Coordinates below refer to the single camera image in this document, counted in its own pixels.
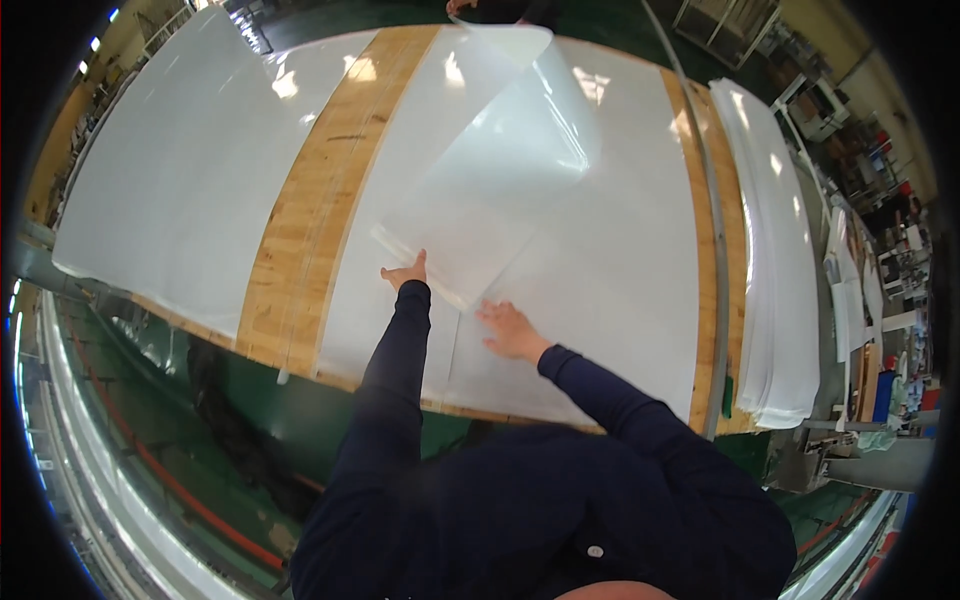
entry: gray rod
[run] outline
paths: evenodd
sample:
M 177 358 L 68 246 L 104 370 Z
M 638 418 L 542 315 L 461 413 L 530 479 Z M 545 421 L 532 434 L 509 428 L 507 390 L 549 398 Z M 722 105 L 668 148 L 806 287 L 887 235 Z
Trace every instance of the gray rod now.
M 686 80 L 684 68 L 674 52 L 660 20 L 647 0 L 640 0 L 647 16 L 654 23 L 657 36 L 663 49 L 666 50 L 670 64 L 673 66 L 680 86 L 684 90 L 686 112 L 690 118 L 691 129 L 696 133 L 697 146 L 700 148 L 700 158 L 704 163 L 707 176 L 707 191 L 710 195 L 710 213 L 713 217 L 713 247 L 717 270 L 717 326 L 713 340 L 713 373 L 710 376 L 710 393 L 707 400 L 707 419 L 704 421 L 703 435 L 708 440 L 716 436 L 717 422 L 720 421 L 720 409 L 723 408 L 723 394 L 727 387 L 727 343 L 730 335 L 730 278 L 727 271 L 727 234 L 724 231 L 723 208 L 720 205 L 720 186 L 717 183 L 716 170 L 713 168 L 713 157 L 703 136 L 700 134 L 700 120 L 693 104 L 690 84 Z

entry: hand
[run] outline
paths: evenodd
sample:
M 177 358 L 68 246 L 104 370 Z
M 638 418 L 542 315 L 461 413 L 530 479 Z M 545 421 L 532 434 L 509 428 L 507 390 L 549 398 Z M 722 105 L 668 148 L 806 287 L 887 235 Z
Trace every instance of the hand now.
M 475 314 L 494 336 L 485 338 L 483 345 L 497 356 L 522 358 L 536 366 L 546 349 L 553 346 L 509 302 L 494 304 L 484 300 Z
M 414 261 L 413 267 L 390 269 L 389 271 L 386 268 L 381 268 L 380 276 L 390 281 L 397 292 L 400 291 L 401 285 L 413 279 L 426 283 L 426 250 L 421 250 L 417 254 L 417 260 Z
M 446 12 L 447 14 L 452 14 L 456 16 L 460 13 L 460 9 L 466 6 L 467 4 L 471 5 L 474 8 L 477 8 L 477 0 L 447 0 L 446 2 Z

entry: red stripe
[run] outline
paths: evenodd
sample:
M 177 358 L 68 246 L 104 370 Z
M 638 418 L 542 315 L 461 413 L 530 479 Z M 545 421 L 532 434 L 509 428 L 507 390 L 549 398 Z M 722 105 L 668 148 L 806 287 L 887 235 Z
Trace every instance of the red stripe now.
M 146 446 L 144 446 L 143 443 L 134 436 L 133 430 L 129 425 L 127 425 L 127 422 L 123 420 L 123 417 L 120 416 L 120 412 L 117 410 L 116 405 L 113 404 L 113 400 L 107 393 L 107 388 L 104 387 L 103 382 L 101 382 L 97 377 L 97 373 L 93 371 L 93 369 L 90 367 L 90 364 L 87 362 L 86 355 L 84 354 L 84 351 L 80 345 L 80 339 L 77 337 L 77 332 L 73 330 L 73 325 L 70 323 L 69 318 L 66 319 L 65 322 L 67 328 L 70 329 L 70 335 L 73 337 L 73 344 L 77 348 L 77 353 L 80 355 L 80 360 L 90 372 L 90 379 L 93 381 L 94 387 L 97 388 L 97 392 L 100 394 L 100 399 L 107 407 L 107 412 L 109 412 L 114 423 L 120 429 L 121 433 L 123 433 L 124 438 L 127 439 L 127 442 L 136 449 L 137 453 L 140 455 L 140 458 L 142 458 L 143 461 L 154 471 L 160 481 L 170 488 L 170 490 L 172 490 L 180 498 L 180 500 L 183 501 L 184 504 L 188 505 L 193 512 L 206 519 L 210 525 L 218 529 L 238 546 L 274 569 L 282 570 L 283 561 L 280 559 L 280 557 L 271 554 L 261 546 L 245 538 L 243 534 L 230 527 L 225 521 L 210 511 L 210 509 L 201 504 L 200 500 L 193 497 L 193 494 L 188 492 L 186 488 L 182 486 L 172 474 L 170 474 L 170 471 L 164 468 L 163 465 L 161 465 L 160 462 L 154 458 L 150 451 L 147 450 Z
M 821 530 L 819 533 L 817 533 L 817 535 L 814 536 L 810 541 L 808 541 L 808 542 L 805 543 L 804 545 L 802 545 L 802 546 L 800 546 L 799 548 L 797 548 L 797 554 L 803 554 L 804 552 L 806 552 L 807 550 L 809 550 L 809 549 L 813 546 L 813 544 L 815 544 L 815 543 L 817 543 L 818 541 L 822 540 L 824 537 L 827 536 L 828 533 L 830 533 L 831 531 L 833 531 L 834 529 L 836 529 L 837 525 L 840 524 L 840 521 L 842 521 L 843 519 L 845 519 L 845 518 L 847 518 L 848 516 L 850 516 L 850 514 L 853 512 L 853 510 L 856 509 L 856 507 L 858 507 L 858 506 L 860 506 L 861 504 L 863 504 L 863 501 L 866 500 L 866 499 L 867 499 L 867 496 L 869 496 L 869 495 L 870 495 L 870 492 L 864 492 L 863 495 L 861 495 L 859 498 L 857 498 L 856 501 L 853 502 L 853 504 L 850 505 L 850 508 L 849 508 L 849 509 L 847 509 L 846 511 L 844 511 L 844 514 L 840 515 L 840 516 L 839 516 L 835 521 L 833 521 L 830 525 L 828 525 L 827 527 L 825 527 L 824 529 L 822 529 L 822 530 Z

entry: navy long sleeve shirt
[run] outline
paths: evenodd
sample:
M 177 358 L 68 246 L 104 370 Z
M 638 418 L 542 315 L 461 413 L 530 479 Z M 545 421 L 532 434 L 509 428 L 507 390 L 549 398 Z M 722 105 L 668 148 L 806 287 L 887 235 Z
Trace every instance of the navy long sleeve shirt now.
M 291 559 L 296 598 L 550 599 L 615 580 L 680 600 L 780 593 L 796 549 L 765 492 L 665 404 L 561 346 L 540 375 L 609 435 L 519 427 L 421 464 L 429 306 L 425 284 L 401 286 Z

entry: right hand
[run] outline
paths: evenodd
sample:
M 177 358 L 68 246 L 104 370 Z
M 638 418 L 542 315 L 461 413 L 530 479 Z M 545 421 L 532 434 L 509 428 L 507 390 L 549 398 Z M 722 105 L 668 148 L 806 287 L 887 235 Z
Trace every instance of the right hand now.
M 446 13 L 456 16 L 460 13 L 460 9 L 466 6 L 467 4 L 471 5 L 474 8 L 477 8 L 477 0 L 447 0 L 446 2 Z
M 510 302 L 494 304 L 484 300 L 475 314 L 493 333 L 494 337 L 485 338 L 483 344 L 497 356 L 522 358 L 536 366 L 546 349 L 553 346 Z

